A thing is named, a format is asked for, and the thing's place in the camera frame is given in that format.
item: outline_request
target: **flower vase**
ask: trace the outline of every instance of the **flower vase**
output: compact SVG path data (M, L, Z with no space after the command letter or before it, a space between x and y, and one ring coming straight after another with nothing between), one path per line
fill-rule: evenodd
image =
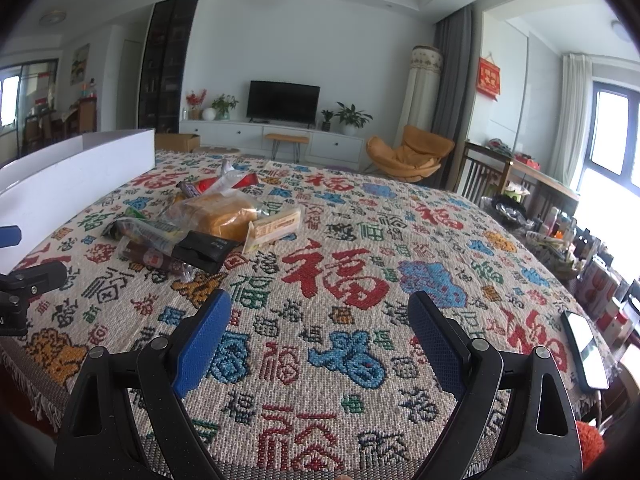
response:
M354 124L345 124L342 127L342 133L346 136L349 137L355 137L356 133L357 133L358 129L356 128L356 126Z

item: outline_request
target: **tv stand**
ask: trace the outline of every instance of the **tv stand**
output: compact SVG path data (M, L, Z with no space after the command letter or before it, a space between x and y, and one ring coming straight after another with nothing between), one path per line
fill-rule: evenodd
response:
M290 142L284 142L278 150L278 160L294 162L297 155L302 163L345 166L356 171L360 169L360 154L364 150L364 139L361 137L255 121L180 121L180 133L199 135L203 146L238 148L246 155L263 155L267 158L272 156L273 141L266 139L266 135L306 137L306 149L301 146L299 153L294 152Z

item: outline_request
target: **orange armchair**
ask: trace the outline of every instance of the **orange armchair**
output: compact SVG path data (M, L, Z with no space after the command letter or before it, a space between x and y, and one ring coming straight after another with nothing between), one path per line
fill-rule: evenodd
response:
M449 155L456 143L436 134L407 125L402 132L402 145L393 149L379 137L367 141L367 155L389 176L402 182L418 182L435 173L440 161Z

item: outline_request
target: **orange fluffy object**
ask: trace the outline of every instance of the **orange fluffy object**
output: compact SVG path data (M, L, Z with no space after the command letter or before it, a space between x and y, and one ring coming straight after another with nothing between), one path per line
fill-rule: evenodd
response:
M578 427L578 438L582 451L582 470L584 471L604 450L604 440L598 430L586 422L577 420L575 425Z

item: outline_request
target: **white vase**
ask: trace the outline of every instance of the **white vase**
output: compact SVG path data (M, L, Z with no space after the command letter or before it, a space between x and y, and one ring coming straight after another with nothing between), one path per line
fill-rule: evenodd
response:
M205 121L212 121L216 118L216 111L213 108L205 108L202 111L202 118Z
M353 124L344 124L342 126L342 133L349 137L354 137L358 129Z

